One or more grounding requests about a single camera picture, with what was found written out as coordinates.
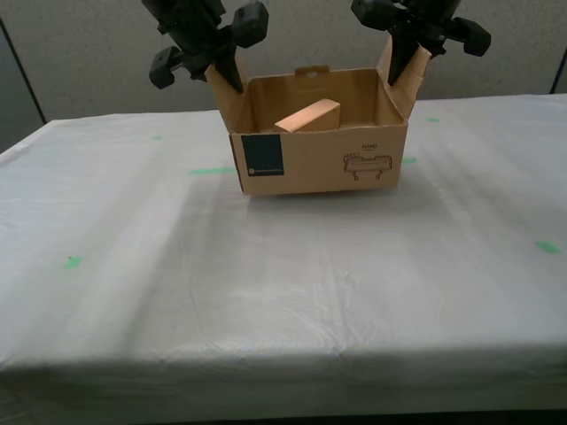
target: open cardboard box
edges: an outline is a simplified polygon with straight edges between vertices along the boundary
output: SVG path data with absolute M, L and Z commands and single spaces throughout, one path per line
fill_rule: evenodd
M 377 68 L 298 69 L 253 78 L 236 92 L 210 66 L 206 78 L 230 133 L 242 191 L 249 195 L 393 188 L 400 180 L 408 118 L 431 59 L 420 48 L 388 84 L 392 40 Z M 340 127 L 278 133 L 275 124 L 321 100 L 340 103 Z

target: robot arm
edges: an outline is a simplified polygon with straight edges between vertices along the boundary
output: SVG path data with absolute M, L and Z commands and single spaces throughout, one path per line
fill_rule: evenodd
M 226 13 L 221 0 L 142 0 L 158 20 L 158 30 L 169 34 L 179 47 L 156 55 L 151 82 L 163 89 L 174 83 L 173 71 L 184 67 L 193 80 L 206 81 L 205 71 L 217 71 L 238 92 L 243 85 L 237 70 L 237 47 L 247 49 L 266 38 L 268 10 L 252 0 L 235 13 L 232 25 L 218 28 Z M 471 20 L 454 18 L 461 0 L 353 0 L 352 11 L 365 27 L 389 31 L 393 39 L 388 82 L 394 85 L 419 45 L 435 58 L 443 55 L 447 39 L 464 43 L 464 51 L 483 56 L 491 36 Z
M 169 34 L 177 47 L 158 53 L 150 71 L 151 82 L 164 89 L 175 82 L 173 71 L 186 68 L 191 79 L 206 81 L 205 71 L 215 63 L 229 84 L 242 93 L 237 70 L 237 47 L 247 49 L 266 38 L 268 10 L 260 1 L 238 9 L 232 25 L 218 28 L 226 13 L 221 0 L 142 0 L 158 20 L 158 30 Z
M 464 51 L 483 56 L 492 37 L 479 24 L 453 15 L 461 0 L 353 0 L 354 15 L 365 27 L 388 31 L 393 52 L 388 83 L 394 85 L 419 45 L 435 58 L 447 51 L 447 39 L 464 43 Z

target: green tape marker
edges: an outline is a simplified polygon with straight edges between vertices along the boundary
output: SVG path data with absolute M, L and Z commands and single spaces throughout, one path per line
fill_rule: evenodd
M 548 254 L 561 254 L 561 248 L 555 245 L 553 242 L 549 241 L 539 241 L 536 244 L 540 247 L 540 249 Z
M 65 263 L 65 268 L 77 268 L 81 264 L 81 257 L 69 257 Z
M 226 167 L 226 168 L 201 168 L 199 170 L 191 170 L 189 174 L 200 175 L 200 174 L 228 174 L 235 173 L 236 168 Z

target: gray wall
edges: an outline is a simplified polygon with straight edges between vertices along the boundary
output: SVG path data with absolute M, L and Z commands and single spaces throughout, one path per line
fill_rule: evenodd
M 563 68 L 563 71 L 559 76 L 559 82 L 557 83 L 555 93 L 567 93 L 567 65 Z
M 224 1 L 231 12 L 244 2 Z M 350 3 L 266 0 L 268 39 L 245 52 L 249 74 L 373 66 L 386 35 L 358 24 Z M 493 47 L 478 59 L 448 43 L 422 97 L 549 92 L 567 43 L 566 0 L 463 0 L 459 14 L 491 31 Z M 214 108 L 208 87 L 179 72 L 163 91 L 148 82 L 153 55 L 171 42 L 140 0 L 0 0 L 0 15 L 48 120 Z
M 0 153 L 42 125 L 16 58 L 0 30 Z

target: green dot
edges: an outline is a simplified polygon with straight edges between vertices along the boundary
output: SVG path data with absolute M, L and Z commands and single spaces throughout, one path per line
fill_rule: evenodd
M 549 241 L 538 241 L 536 244 L 540 249 L 548 254 L 561 254 L 563 251 L 553 242 Z
M 65 263 L 65 268 L 77 268 L 81 264 L 81 257 L 69 257 Z

